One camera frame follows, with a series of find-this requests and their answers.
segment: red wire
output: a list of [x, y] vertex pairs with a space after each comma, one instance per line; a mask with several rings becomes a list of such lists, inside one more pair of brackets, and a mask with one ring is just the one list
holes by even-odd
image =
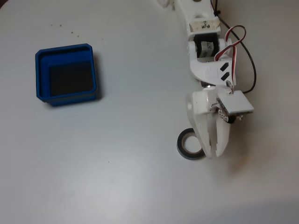
[[228, 32], [226, 33], [225, 35], [225, 41], [227, 42], [228, 41], [228, 37], [229, 37], [229, 34], [232, 32], [232, 30], [236, 27], [241, 27], [244, 29], [244, 36], [242, 39], [238, 40], [237, 42], [227, 46], [224, 50], [220, 51], [219, 53], [216, 54], [215, 56], [215, 61], [218, 61], [219, 58], [226, 52], [228, 51], [230, 48], [233, 48], [233, 61], [232, 61], [232, 80], [233, 80], [233, 86], [234, 86], [234, 83], [235, 83], [235, 59], [236, 59], [236, 53], [237, 53], [237, 50], [236, 50], [236, 46], [244, 40], [245, 36], [246, 36], [246, 28], [242, 25], [237, 25], [237, 26], [234, 26], [232, 27], [231, 29], [228, 30]]

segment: blue box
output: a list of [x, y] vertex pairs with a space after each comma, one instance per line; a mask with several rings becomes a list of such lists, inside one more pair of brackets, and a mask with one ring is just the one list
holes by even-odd
[[38, 51], [36, 96], [52, 106], [95, 100], [93, 48], [79, 44]]

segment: tape roll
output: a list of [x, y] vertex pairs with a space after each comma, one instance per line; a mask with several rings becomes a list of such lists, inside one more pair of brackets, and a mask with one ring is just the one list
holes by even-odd
[[206, 154], [205, 154], [205, 152], [204, 152], [204, 150], [202, 148], [198, 152], [192, 153], [192, 152], [189, 152], [186, 149], [186, 147], [185, 147], [185, 142], [186, 142], [187, 138], [189, 138], [191, 136], [196, 137], [193, 128], [188, 128], [188, 129], [182, 131], [182, 133], [178, 137], [178, 143], [177, 143], [178, 152], [185, 159], [188, 159], [188, 160], [199, 160], [199, 159], [201, 159], [201, 158], [203, 158], [203, 157], [206, 156]]

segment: white table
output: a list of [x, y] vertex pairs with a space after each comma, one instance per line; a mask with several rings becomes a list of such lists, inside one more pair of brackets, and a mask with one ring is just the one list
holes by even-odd
[[[170, 8], [9, 0], [0, 10], [0, 223], [298, 223], [298, 30], [286, 26], [296, 26], [299, 4], [281, 2], [220, 5], [248, 29], [256, 111], [232, 128], [223, 157], [188, 161], [176, 141], [191, 127], [185, 95], [200, 87]], [[80, 43], [93, 47], [104, 97], [52, 108], [36, 97], [35, 53]], [[238, 87], [247, 89], [252, 71], [239, 49]]]

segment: black ring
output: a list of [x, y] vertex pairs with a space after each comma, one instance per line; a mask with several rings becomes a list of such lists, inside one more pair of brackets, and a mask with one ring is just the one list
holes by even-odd
[[205, 152], [204, 152], [204, 150], [202, 148], [201, 148], [201, 150], [199, 150], [196, 153], [191, 153], [191, 152], [189, 152], [184, 147], [185, 137], [186, 137], [187, 134], [190, 134], [190, 133], [194, 133], [194, 136], [195, 136], [195, 132], [194, 132], [193, 128], [188, 128], [188, 129], [182, 131], [182, 133], [179, 135], [179, 137], [178, 137], [178, 143], [177, 143], [178, 152], [185, 159], [188, 159], [188, 160], [199, 160], [199, 159], [201, 159], [201, 158], [203, 158], [203, 157], [206, 156], [206, 154], [205, 154]]

